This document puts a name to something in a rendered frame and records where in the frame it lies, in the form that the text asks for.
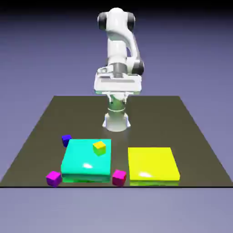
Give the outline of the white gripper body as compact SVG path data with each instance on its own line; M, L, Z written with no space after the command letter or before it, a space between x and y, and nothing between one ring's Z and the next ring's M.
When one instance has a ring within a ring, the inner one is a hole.
M96 73L94 81L94 91L96 94L106 93L140 93L142 90L142 77L140 75L127 75L115 78L113 73Z

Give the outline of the small magenta cube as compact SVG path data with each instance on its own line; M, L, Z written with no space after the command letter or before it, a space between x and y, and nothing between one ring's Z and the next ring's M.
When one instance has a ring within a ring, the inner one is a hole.
M118 187L123 187L126 181L127 173L116 169L112 175L112 184Z

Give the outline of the large yellow box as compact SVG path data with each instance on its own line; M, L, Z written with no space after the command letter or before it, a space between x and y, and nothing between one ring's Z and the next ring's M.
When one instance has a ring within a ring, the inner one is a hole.
M180 173L171 148L128 148L131 186L177 186Z

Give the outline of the large cyan box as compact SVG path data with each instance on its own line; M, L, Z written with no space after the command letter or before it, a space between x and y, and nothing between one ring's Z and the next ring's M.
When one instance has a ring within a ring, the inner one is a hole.
M102 141L106 153L97 156L93 152L93 143ZM101 182L111 179L111 140L110 139L71 139L61 163L62 181Z

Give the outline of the small yellow cube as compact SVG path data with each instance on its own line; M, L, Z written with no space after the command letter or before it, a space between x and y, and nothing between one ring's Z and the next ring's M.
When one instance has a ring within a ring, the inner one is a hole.
M106 153L106 145L105 145L105 143L102 142L102 141L98 141L98 142L93 143L93 152L97 156L104 155Z

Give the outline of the small blue cube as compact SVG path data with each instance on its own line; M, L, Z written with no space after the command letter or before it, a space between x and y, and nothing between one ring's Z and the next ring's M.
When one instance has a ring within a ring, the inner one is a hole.
M72 139L71 135L63 135L62 136L62 143L64 147L68 146L69 140Z

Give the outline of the small purple cube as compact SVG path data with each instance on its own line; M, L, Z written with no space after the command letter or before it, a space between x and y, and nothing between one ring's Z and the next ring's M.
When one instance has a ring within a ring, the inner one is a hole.
M46 181L49 186L57 187L62 182L61 173L56 171L51 171L46 176Z

